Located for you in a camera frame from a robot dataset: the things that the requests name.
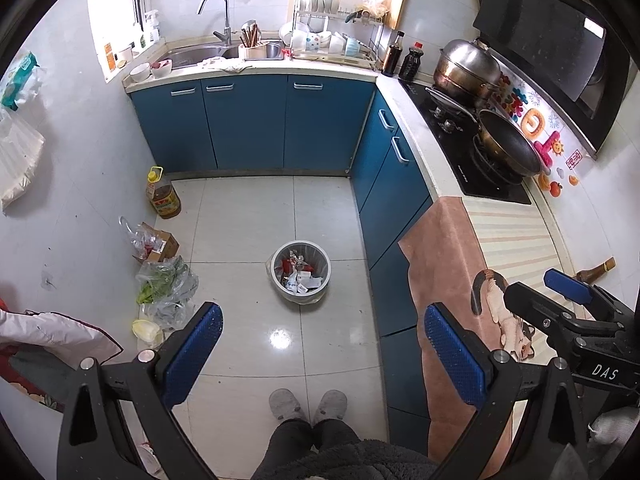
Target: trash can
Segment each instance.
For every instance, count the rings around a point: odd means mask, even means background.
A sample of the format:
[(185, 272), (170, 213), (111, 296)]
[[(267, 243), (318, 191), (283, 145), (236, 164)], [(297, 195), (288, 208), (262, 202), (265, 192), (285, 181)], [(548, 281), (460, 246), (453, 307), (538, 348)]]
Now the trash can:
[[(282, 259), (289, 258), (289, 251), (296, 251), (296, 254), (305, 257), (305, 261), (314, 268), (312, 272), (313, 278), (322, 278), (322, 284), (313, 290), (304, 294), (291, 292), (282, 285)], [(270, 277), (273, 286), (286, 300), (292, 301), (300, 305), (316, 303), (325, 294), (331, 277), (331, 262), (329, 256), (324, 250), (313, 242), (308, 240), (295, 240), (284, 244), (279, 248), (271, 259), (267, 262), (267, 274)]]

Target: cabinet handle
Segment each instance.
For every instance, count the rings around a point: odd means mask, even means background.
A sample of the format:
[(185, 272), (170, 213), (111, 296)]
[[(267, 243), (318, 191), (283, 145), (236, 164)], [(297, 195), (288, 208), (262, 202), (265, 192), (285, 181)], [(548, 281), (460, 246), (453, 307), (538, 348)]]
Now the cabinet handle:
[(177, 95), (187, 95), (187, 94), (195, 94), (196, 93), (196, 89), (192, 88), (191, 90), (178, 90), (177, 92), (171, 92), (172, 96), (177, 96)]
[(391, 146), (396, 152), (396, 157), (398, 158), (398, 162), (400, 162), (400, 164), (407, 165), (411, 161), (408, 158), (404, 158), (404, 156), (402, 156), (402, 153), (400, 153), (400, 148), (398, 147), (398, 140), (400, 140), (400, 137), (391, 137)]
[(225, 90), (233, 90), (234, 86), (231, 85), (227, 85), (227, 86), (207, 86), (207, 92), (224, 92)]
[(380, 122), (382, 123), (382, 125), (385, 127), (385, 130), (389, 130), (390, 132), (392, 132), (396, 129), (395, 126), (391, 126), (391, 124), (386, 122), (384, 110), (378, 110), (378, 117), (380, 118)]
[(299, 85), (298, 83), (293, 83), (293, 88), (296, 90), (322, 90), (322, 85)]

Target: cardboard box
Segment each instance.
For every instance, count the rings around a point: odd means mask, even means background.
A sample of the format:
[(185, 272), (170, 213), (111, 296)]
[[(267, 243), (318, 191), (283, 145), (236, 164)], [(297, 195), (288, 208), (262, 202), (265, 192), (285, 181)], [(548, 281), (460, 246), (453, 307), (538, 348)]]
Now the cardboard box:
[(137, 261), (139, 261), (140, 264), (144, 263), (145, 261), (152, 262), (152, 263), (162, 262), (164, 260), (173, 258), (175, 256), (175, 253), (178, 252), (178, 248), (180, 247), (180, 244), (176, 241), (176, 239), (171, 233), (168, 233), (167, 231), (154, 229), (153, 227), (151, 227), (148, 224), (145, 224), (144, 222), (142, 222), (142, 227), (155, 233), (156, 236), (162, 240), (162, 246), (160, 247), (159, 251), (151, 251), (149, 253), (149, 256), (146, 258), (146, 260), (143, 260), (142, 258), (138, 258), (134, 256), (134, 258)]

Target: person's leg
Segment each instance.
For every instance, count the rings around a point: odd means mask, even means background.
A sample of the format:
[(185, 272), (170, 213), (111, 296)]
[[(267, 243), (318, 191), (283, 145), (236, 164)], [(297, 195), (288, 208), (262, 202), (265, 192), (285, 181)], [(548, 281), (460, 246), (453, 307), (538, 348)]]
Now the person's leg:
[(347, 396), (329, 390), (322, 396), (314, 415), (314, 439), (318, 451), (341, 444), (357, 444), (360, 439), (342, 420), (347, 412)]
[(311, 426), (300, 409), (300, 403), (289, 390), (281, 388), (274, 391), (269, 397), (269, 406), (273, 416), (282, 423), (271, 435), (269, 447), (252, 479), (306, 456), (314, 444)]

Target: donut letter sticker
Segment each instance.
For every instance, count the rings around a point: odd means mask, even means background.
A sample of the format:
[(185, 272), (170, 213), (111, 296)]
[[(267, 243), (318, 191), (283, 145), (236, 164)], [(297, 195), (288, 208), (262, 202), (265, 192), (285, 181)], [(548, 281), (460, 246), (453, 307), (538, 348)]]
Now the donut letter sticker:
[(533, 140), (545, 129), (545, 118), (538, 110), (530, 108), (524, 114), (520, 128), (527, 139)]

